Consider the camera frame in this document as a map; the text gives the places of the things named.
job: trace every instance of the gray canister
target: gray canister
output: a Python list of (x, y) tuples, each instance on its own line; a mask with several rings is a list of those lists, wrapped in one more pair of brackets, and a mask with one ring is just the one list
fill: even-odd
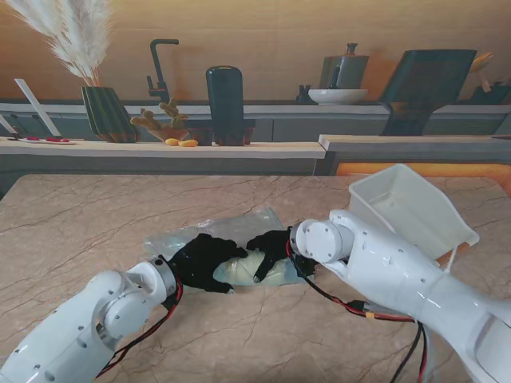
[(337, 87), (339, 89), (360, 89), (369, 56), (357, 56), (355, 54), (357, 45), (356, 42), (350, 42), (347, 44), (348, 48), (344, 55), (325, 57), (319, 82), (320, 89), (326, 89), (330, 85), (337, 65), (341, 68), (337, 78)]

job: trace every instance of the wooden wall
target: wooden wall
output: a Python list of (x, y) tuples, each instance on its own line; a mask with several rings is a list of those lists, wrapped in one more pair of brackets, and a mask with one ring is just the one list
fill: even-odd
[[(122, 99), (149, 99), (154, 73), (149, 43), (160, 47), (165, 79), (181, 99), (207, 99), (204, 72), (235, 65), (245, 99), (291, 99), (298, 85), (317, 86), (323, 57), (359, 43), (370, 54), (363, 87), (378, 97), (406, 49), (493, 51), (490, 80), (511, 77), (509, 0), (113, 0), (115, 17), (103, 82)], [(54, 58), (44, 38), (0, 5), (0, 98), (22, 98), (25, 78), (43, 99), (81, 98), (81, 81)], [(469, 77), (462, 95), (472, 93)]]

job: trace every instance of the white plastic bin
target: white plastic bin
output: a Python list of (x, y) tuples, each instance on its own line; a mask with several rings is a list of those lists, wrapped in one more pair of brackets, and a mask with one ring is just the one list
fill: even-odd
[(449, 198), (404, 164), (357, 181), (349, 190), (351, 211), (401, 235), (432, 259), (479, 241)]

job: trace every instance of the yellow fruit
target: yellow fruit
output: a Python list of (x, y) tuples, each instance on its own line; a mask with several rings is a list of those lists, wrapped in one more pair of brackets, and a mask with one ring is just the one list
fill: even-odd
[(186, 141), (180, 141), (179, 146), (186, 146), (186, 147), (199, 146), (199, 143), (195, 140), (186, 140)]
[(168, 140), (165, 140), (165, 143), (170, 146), (177, 146), (180, 144), (179, 140), (176, 140), (175, 138), (169, 138)]

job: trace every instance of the white container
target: white container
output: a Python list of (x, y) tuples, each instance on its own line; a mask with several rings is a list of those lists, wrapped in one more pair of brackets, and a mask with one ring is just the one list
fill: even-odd
[(406, 165), (368, 176), (349, 190), (351, 211), (401, 235), (432, 259), (479, 242), (449, 198)]
[(310, 89), (309, 96), (320, 105), (351, 105), (362, 101), (367, 89)]

